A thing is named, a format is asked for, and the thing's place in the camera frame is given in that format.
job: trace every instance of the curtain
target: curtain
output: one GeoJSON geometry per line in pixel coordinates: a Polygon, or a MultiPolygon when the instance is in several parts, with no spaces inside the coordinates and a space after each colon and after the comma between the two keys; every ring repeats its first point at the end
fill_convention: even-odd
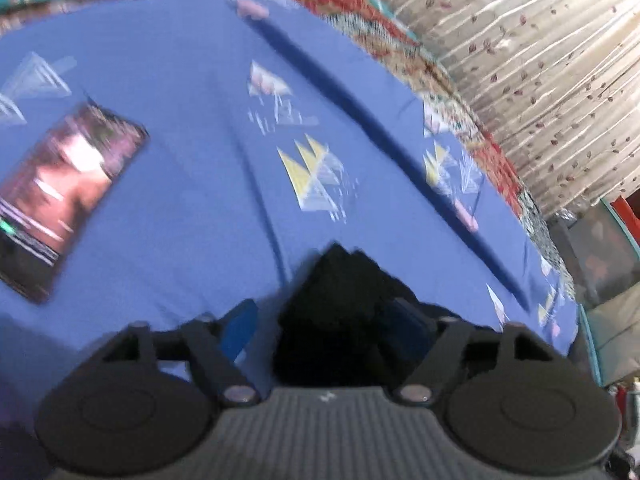
{"type": "Polygon", "coordinates": [[[640,187],[640,0],[385,1],[545,216],[640,187]]]}

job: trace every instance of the phone screen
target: phone screen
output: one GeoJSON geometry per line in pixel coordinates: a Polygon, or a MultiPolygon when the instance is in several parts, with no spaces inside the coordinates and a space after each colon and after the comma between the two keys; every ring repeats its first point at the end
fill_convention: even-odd
{"type": "Polygon", "coordinates": [[[50,129],[0,184],[0,278],[46,300],[82,226],[147,137],[94,102],[50,129]]]}

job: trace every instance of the mattress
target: mattress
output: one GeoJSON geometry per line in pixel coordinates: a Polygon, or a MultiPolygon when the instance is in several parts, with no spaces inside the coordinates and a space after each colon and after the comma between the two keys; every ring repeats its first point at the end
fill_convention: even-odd
{"type": "Polygon", "coordinates": [[[29,91],[12,94],[23,120],[4,109],[0,180],[87,96],[150,134],[49,302],[0,287],[14,413],[28,419],[130,322],[168,330],[245,298],[260,324],[242,367],[267,390],[275,314],[334,240],[421,301],[496,330],[524,323],[566,354],[577,305],[456,137],[434,134],[419,97],[294,1],[248,1],[103,2],[3,38],[0,81],[29,91]],[[33,56],[36,73],[16,75],[33,56]]]}

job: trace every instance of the leaf print on curtain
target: leaf print on curtain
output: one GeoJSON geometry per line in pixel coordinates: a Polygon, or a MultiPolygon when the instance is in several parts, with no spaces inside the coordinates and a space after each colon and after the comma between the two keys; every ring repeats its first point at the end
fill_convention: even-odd
{"type": "Polygon", "coordinates": [[[430,1],[386,0],[437,54],[546,216],[640,186],[640,0],[430,1]],[[565,187],[561,173],[572,177],[565,187]]]}

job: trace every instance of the black cloth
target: black cloth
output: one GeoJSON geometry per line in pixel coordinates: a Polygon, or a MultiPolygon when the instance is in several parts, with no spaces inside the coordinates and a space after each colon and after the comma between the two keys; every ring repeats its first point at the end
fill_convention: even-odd
{"type": "Polygon", "coordinates": [[[406,367],[398,369],[393,356],[385,354],[386,327],[380,323],[385,303],[397,298],[431,318],[455,316],[421,304],[362,251],[332,245],[280,314],[276,377],[304,387],[398,385],[406,367]]]}

